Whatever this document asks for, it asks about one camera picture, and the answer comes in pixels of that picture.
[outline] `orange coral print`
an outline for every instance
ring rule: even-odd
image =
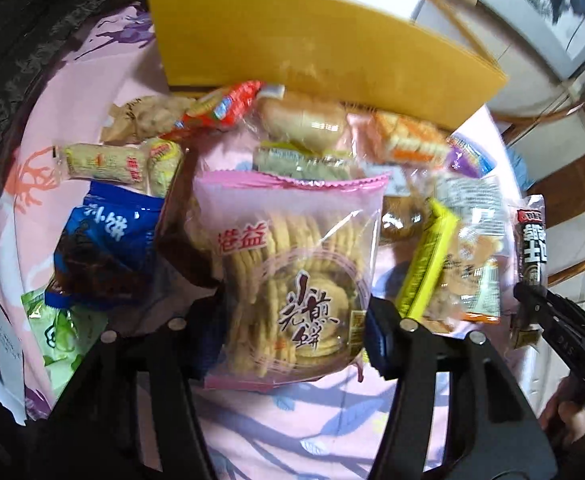
[[[41,205],[42,202],[32,196],[33,189],[48,191],[59,186],[55,179],[54,170],[48,166],[34,168],[33,161],[39,156],[52,151],[52,146],[34,152],[23,164],[14,164],[8,175],[4,190],[15,196],[15,209],[26,214],[26,208],[31,205]]]

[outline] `floral tablecloth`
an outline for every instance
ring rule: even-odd
[[[166,92],[150,17],[128,7],[100,20],[82,47],[65,57],[32,110],[0,197],[0,303],[22,342],[30,413],[45,415],[55,399],[20,297],[47,283],[61,230],[88,190],[82,181],[55,184],[51,145],[98,142],[112,102]],[[517,198],[515,178],[487,109],[478,110],[460,130],[492,153],[504,195]],[[378,255],[373,282],[378,296],[396,294],[407,268],[407,263],[397,265],[388,251],[381,248]],[[193,299],[206,294],[188,284],[184,290]],[[506,294],[505,302],[511,301]],[[149,323],[160,322],[150,318]],[[459,334],[466,330],[464,326]],[[505,327],[498,328],[493,341],[502,345],[507,335]],[[511,368],[521,374],[521,364],[521,356],[515,356]],[[194,397],[220,478],[337,480],[367,476],[394,392],[394,381],[382,380],[367,366],[362,383],[349,367],[269,394],[195,388]],[[441,460],[447,395],[447,376],[439,374],[427,467]],[[158,465],[152,449],[143,454],[148,465]]]

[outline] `red snack package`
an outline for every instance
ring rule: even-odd
[[[175,123],[175,128],[161,138],[181,140],[200,128],[229,130],[246,114],[262,86],[261,81],[245,81],[210,92],[198,99]]]

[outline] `white paper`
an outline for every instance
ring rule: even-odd
[[[24,354],[8,318],[0,306],[0,403],[13,414],[15,422],[26,425]]]

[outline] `gray picture frame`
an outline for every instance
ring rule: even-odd
[[[584,7],[585,0],[535,0],[537,6],[531,0],[480,1],[514,28],[560,80],[573,76],[585,63],[585,11],[578,8],[575,13],[573,6],[583,2]]]

